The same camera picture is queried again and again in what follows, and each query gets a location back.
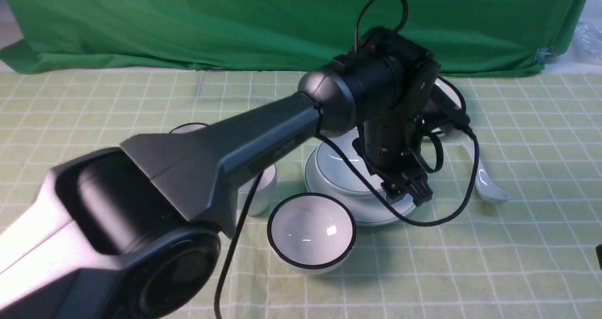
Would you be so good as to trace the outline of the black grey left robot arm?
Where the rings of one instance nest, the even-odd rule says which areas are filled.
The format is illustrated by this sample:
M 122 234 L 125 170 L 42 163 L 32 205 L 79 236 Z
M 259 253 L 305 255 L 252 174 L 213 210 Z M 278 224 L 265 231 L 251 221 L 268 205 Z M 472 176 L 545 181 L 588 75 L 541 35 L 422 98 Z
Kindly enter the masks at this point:
M 393 176 L 419 147 L 439 64 L 386 28 L 305 74 L 294 94 L 188 133 L 144 133 L 52 167 L 1 235 L 3 319 L 159 319 L 205 286 L 238 189 L 317 135 L 365 124 Z

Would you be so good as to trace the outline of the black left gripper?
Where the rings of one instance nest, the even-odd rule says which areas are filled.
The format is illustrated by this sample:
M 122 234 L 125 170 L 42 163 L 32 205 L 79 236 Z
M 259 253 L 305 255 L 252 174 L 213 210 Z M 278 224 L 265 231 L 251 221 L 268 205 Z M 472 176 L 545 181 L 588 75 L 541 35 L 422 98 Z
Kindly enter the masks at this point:
M 420 162 L 419 128 L 439 68 L 430 51 L 387 28 L 370 28 L 360 38 L 353 68 L 357 121 L 363 122 L 364 158 L 382 178 L 390 205 L 407 193 L 416 206 L 433 197 Z

